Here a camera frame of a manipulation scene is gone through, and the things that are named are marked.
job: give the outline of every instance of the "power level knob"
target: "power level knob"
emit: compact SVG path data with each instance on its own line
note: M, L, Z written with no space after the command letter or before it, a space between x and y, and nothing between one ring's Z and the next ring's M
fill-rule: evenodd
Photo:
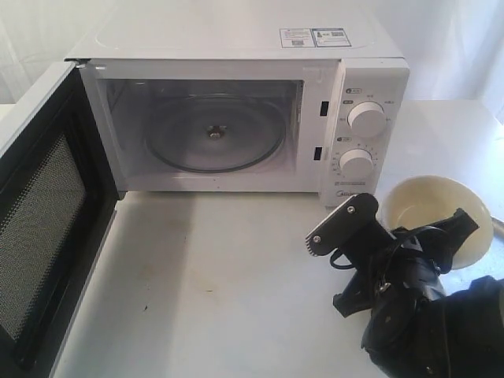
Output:
M376 102L361 102L348 114L352 133L362 138L372 138L387 126L384 110Z
M372 172L374 164L368 151L350 150L339 159L339 168L347 179L363 179Z

